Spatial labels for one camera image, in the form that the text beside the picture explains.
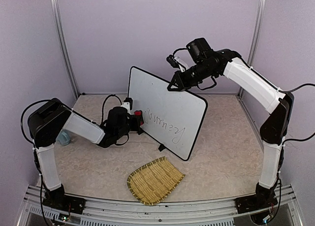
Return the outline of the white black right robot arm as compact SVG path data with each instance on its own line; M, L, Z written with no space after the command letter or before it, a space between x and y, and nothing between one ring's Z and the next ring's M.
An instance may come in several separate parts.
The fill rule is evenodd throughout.
M234 82L264 112L264 121L256 124L263 151L262 170L257 187L261 190L252 196L252 204L262 208L271 200L268 191L279 181L284 155L284 141L292 113L294 96L273 84L249 65L235 50L213 49L203 37L178 48L165 59L176 71L168 83L170 92L188 91L200 87L210 78L212 89L220 76Z

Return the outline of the woven bamboo tray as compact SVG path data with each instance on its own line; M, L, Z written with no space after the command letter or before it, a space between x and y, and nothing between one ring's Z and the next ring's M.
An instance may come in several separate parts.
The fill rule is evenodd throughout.
M140 203L154 206L166 199L184 177L166 157L160 157L133 171L126 184Z

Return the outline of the aluminium front rail frame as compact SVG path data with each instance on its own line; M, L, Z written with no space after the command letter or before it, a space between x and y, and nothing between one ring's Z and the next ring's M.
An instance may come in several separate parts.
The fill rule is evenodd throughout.
M81 214L40 206L40 187L29 186L15 226L252 226L264 209L238 213L234 197L164 202L145 206L136 201L85 197Z

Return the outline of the aluminium corner post left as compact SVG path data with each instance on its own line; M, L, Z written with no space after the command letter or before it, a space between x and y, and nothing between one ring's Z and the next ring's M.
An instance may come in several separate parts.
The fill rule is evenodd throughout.
M58 0L50 0L50 2L51 2L52 12L53 12L53 17L55 20L58 40L59 40L59 44L60 44L61 52L63 56L63 61L65 64L66 73L68 75L68 79L70 82L73 95L75 99L78 99L80 92L79 92L77 81L74 75L74 71L72 69L72 64L70 61L69 52L66 45L66 39L63 32L62 17L61 17L61 12L59 8L59 2Z

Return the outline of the aluminium corner post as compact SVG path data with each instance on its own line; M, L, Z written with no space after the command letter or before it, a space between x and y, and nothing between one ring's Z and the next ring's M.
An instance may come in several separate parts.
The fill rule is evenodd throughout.
M254 26L253 37L252 37L252 42L251 42L250 52L249 52L249 57L248 57L249 65L252 65L254 62L254 57L255 57L256 50L258 47L258 42L259 42L260 31L261 31L261 27L263 23L265 5L266 5L266 0L258 1L255 26Z
M59 40L59 44L60 44L61 52L63 56L63 61L65 64L66 73L68 75L68 79L70 82L73 95L75 99L78 99L80 92L79 92L77 81L74 75L74 71L72 69L72 64L70 61L69 52L66 45L66 39L63 32L62 17L61 17L61 12L59 8L59 2L58 0L50 0L50 2L51 2L52 12L53 12L53 17L55 20L58 40Z

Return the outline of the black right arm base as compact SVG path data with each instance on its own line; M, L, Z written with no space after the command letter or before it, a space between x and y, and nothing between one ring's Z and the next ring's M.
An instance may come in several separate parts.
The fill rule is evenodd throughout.
M275 195L276 182L271 188L265 188L257 183L255 193L249 196L235 199L238 214L247 213L277 205L278 200Z

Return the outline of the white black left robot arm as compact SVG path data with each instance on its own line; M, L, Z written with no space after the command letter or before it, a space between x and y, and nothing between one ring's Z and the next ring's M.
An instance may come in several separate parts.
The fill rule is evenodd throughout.
M33 144L34 155L44 186L51 191L50 201L63 209L69 204L69 198L59 189L63 188L55 161L55 143L62 134L75 134L102 148L119 145L118 141L129 133L141 133L144 124L143 112L133 110L133 100L127 97L124 101L109 110L101 123L84 117L59 99L41 100L43 104L32 112L27 125L30 137L27 141Z

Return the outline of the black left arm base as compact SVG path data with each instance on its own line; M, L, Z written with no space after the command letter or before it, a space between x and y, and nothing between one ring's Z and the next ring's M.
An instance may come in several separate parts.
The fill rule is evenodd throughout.
M56 190L46 189L42 203L53 209L82 215L86 200L65 194L64 187L61 185Z

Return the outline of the light blue mug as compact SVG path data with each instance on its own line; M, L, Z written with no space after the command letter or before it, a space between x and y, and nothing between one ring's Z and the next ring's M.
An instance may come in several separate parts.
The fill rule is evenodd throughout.
M62 130L57 138L56 138L56 141L62 145L62 146L66 146L68 145L70 142L71 142L71 138L69 136L69 134L65 131L65 130Z

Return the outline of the white whiteboard black frame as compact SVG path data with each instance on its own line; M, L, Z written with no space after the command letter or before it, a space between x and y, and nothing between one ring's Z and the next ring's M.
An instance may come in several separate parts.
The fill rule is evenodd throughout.
M141 110L142 129L183 161L188 161L208 108L207 100L189 91L170 92L168 81L132 66L128 96Z

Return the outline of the red bone-shaped eraser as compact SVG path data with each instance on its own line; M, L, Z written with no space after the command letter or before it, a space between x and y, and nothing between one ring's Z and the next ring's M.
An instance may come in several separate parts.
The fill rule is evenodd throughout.
M143 120L143 113L141 110L136 110L134 112L135 118L137 119L137 123L139 126L142 126L144 124L144 120Z

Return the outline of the aluminium corner post right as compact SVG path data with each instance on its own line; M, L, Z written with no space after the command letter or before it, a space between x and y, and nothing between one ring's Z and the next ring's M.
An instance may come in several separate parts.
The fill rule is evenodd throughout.
M250 52L249 52L249 57L248 57L249 65L252 65L254 62L254 57L255 57L256 50L258 47L258 42L259 42L260 31L261 31L261 27L263 23L265 5L266 5L266 0L258 1L255 26L254 26L253 37L252 37L252 42L251 42Z

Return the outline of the black whiteboard stand foot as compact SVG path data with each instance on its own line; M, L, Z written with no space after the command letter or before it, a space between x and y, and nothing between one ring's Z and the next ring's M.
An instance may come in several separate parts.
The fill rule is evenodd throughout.
M140 129L137 133L138 135L141 135L144 131L142 129Z
M160 144L158 150L161 152L161 151L163 151L165 148L166 148L166 147L165 147L163 144Z

